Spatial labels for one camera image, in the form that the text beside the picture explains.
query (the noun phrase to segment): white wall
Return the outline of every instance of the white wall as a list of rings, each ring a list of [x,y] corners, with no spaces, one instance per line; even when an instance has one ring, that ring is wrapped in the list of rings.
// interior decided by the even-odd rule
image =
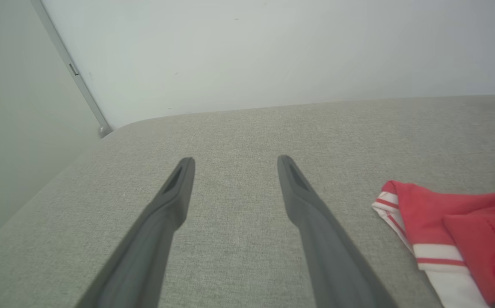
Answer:
[[[342,99],[495,94],[495,0],[43,0],[113,127]]]
[[[98,127],[29,0],[0,0],[0,227]]]

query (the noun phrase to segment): red cloth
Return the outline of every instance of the red cloth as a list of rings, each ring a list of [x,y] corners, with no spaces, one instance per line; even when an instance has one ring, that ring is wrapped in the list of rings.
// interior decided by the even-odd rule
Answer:
[[[386,183],[382,191],[397,195],[411,245],[454,245],[464,259],[419,258],[417,262],[467,266],[487,304],[494,304],[495,193],[451,195],[396,181]]]

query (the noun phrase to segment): dark object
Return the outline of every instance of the dark object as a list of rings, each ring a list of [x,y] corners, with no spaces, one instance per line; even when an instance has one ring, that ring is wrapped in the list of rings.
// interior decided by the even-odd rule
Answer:
[[[193,158],[183,158],[126,237],[77,308],[155,308],[173,232],[187,218],[194,183]]]
[[[396,307],[337,219],[289,156],[279,156],[278,176],[287,215],[300,231],[318,308]]]

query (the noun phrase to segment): folded clothing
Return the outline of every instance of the folded clothing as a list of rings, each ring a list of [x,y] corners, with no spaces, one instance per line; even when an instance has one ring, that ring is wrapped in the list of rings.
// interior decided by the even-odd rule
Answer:
[[[451,195],[389,181],[372,206],[415,255],[443,306],[495,306],[495,193]]]

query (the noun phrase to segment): textured gray fabric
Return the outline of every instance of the textured gray fabric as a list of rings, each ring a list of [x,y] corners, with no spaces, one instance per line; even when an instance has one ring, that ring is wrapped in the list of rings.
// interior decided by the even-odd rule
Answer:
[[[150,119],[104,138],[0,230],[0,307],[72,307],[184,156],[196,178],[160,307],[313,307],[276,171],[288,154],[401,307],[439,307],[370,204],[387,180],[495,191],[495,96]]]

